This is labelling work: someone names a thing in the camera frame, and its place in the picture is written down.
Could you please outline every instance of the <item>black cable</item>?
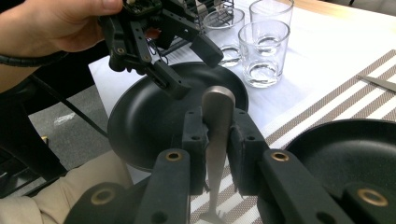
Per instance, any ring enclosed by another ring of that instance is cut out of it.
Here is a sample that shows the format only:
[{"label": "black cable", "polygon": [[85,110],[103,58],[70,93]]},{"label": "black cable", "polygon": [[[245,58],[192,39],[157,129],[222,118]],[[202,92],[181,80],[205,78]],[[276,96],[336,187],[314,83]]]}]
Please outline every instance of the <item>black cable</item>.
[{"label": "black cable", "polygon": [[77,115],[79,115],[82,119],[84,119],[89,125],[91,125],[97,132],[99,132],[101,135],[104,137],[107,137],[107,133],[102,130],[95,122],[93,122],[90,118],[88,118],[84,113],[82,113],[78,108],[76,108],[74,105],[72,105],[70,102],[68,102],[59,92],[57,92],[55,89],[53,89],[50,85],[45,83],[43,80],[38,78],[35,75],[29,76],[30,79],[33,80],[35,84],[37,84],[38,87],[42,88],[44,91],[48,92],[50,95],[52,95],[55,99],[58,101],[62,102],[64,105],[69,107],[73,112],[75,112]]}]

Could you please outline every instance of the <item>robotic arm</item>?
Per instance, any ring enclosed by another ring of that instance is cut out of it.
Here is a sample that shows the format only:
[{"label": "robotic arm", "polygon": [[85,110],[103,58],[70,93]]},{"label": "robotic arm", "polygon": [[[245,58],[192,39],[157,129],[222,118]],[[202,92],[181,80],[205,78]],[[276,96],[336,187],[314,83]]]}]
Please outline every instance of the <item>robotic arm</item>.
[{"label": "robotic arm", "polygon": [[157,47],[169,49],[176,36],[191,42],[191,49],[209,66],[216,66],[221,50],[193,22],[193,16],[174,0],[125,1],[121,13],[99,18],[109,49],[109,66],[116,72],[135,69],[148,75],[153,82],[175,99],[181,99],[190,89],[182,78],[162,60],[152,63],[145,32],[155,29]]}]

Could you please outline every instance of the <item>person's arm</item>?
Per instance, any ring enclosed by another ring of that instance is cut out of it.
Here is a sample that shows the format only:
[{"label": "person's arm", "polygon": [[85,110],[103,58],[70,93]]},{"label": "person's arm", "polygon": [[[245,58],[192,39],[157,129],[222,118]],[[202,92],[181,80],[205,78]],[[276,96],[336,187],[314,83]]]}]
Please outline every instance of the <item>person's arm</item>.
[{"label": "person's arm", "polygon": [[[26,0],[0,14],[0,55],[37,58],[88,49],[103,39],[97,16],[121,8],[122,0]],[[37,68],[0,64],[0,93]]]}]

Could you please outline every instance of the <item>empty glass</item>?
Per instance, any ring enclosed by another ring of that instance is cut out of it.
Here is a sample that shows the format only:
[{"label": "empty glass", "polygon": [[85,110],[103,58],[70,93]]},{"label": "empty glass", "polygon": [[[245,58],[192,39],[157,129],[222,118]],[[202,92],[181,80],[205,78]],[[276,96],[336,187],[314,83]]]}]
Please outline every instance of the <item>empty glass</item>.
[{"label": "empty glass", "polygon": [[203,21],[206,36],[223,52],[219,65],[234,66],[240,61],[238,32],[245,24],[244,11],[223,8],[208,14]]},{"label": "empty glass", "polygon": [[283,21],[290,26],[293,11],[293,0],[259,0],[249,7],[250,22]]},{"label": "empty glass", "polygon": [[289,35],[290,28],[282,21],[256,21],[241,29],[238,36],[247,84],[267,88],[280,80]]}]

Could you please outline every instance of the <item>wooden table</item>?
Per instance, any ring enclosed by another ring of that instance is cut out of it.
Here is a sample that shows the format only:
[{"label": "wooden table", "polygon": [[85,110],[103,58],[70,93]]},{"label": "wooden table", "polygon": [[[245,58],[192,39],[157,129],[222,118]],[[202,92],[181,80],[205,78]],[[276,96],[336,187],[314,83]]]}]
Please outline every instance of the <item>wooden table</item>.
[{"label": "wooden table", "polygon": [[308,11],[334,16],[348,21],[354,21],[359,25],[383,27],[396,34],[396,17],[393,16],[357,9],[354,7],[340,6],[319,0],[294,0],[294,3],[296,7]]}]

